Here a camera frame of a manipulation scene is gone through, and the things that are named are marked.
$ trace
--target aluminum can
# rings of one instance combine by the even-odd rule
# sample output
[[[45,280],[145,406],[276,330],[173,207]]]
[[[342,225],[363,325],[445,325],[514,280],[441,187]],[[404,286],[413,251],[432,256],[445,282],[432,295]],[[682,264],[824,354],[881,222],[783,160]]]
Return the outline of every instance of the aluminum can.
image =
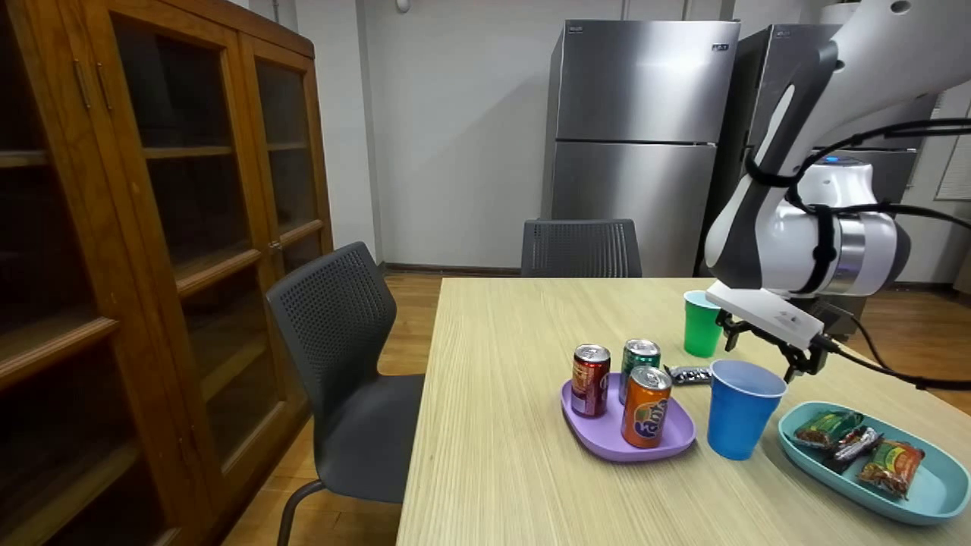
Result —
[[[628,399],[628,376],[634,367],[662,367],[662,346],[652,339],[628,339],[626,367],[616,391],[619,404]]]
[[[608,413],[608,346],[583,342],[572,352],[571,409],[585,420]]]
[[[628,376],[628,404],[619,435],[634,450],[662,445],[669,399],[669,376],[662,367],[634,367]]]

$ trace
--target red can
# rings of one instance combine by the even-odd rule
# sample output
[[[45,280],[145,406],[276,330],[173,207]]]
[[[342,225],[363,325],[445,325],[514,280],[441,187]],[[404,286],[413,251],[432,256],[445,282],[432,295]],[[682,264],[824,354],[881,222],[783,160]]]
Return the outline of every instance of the red can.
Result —
[[[585,420],[608,413],[608,346],[585,342],[572,352],[571,409]]]

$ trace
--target chair leg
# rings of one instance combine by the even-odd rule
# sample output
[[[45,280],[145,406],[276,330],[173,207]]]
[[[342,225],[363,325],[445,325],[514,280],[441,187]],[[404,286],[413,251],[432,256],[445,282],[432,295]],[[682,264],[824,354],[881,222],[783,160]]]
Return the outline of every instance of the chair leg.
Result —
[[[298,491],[290,491],[290,497],[281,507],[281,520],[279,520],[279,536],[276,546],[289,546],[290,543],[290,527],[294,527],[294,513],[298,505],[315,491],[324,491],[328,484],[320,480],[302,483]]]

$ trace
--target teal tray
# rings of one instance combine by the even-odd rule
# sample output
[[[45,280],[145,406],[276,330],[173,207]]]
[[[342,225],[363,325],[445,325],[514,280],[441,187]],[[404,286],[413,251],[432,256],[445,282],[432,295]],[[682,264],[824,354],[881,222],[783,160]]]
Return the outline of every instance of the teal tray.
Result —
[[[822,484],[835,489],[837,495],[886,517],[905,525],[943,525],[955,517],[964,513],[967,497],[971,497],[971,484],[967,484],[967,471],[953,461],[947,451],[941,451],[934,443],[924,443],[919,438],[909,438],[881,420],[866,415],[866,425],[876,428],[886,440],[906,440],[909,445],[919,445],[924,451],[906,497],[891,500],[884,497],[865,484],[854,483],[854,472],[865,461],[851,461],[851,466],[847,466],[842,472],[832,471],[822,465],[822,454],[815,450],[805,450],[799,443],[792,443],[796,428],[802,428],[807,420],[814,420],[820,409],[849,409],[849,406],[837,406],[837,404],[802,404],[796,409],[788,409],[781,420],[781,443],[787,458],[802,466],[805,472],[809,472],[814,480],[820,480]]]

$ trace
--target stainless steel refrigerator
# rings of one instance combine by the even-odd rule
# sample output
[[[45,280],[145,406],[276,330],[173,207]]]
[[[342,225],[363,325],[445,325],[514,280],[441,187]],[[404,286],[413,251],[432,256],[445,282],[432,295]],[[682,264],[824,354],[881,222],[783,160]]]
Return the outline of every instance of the stainless steel refrigerator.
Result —
[[[567,22],[543,213],[634,219],[646,276],[695,271],[738,22]]]

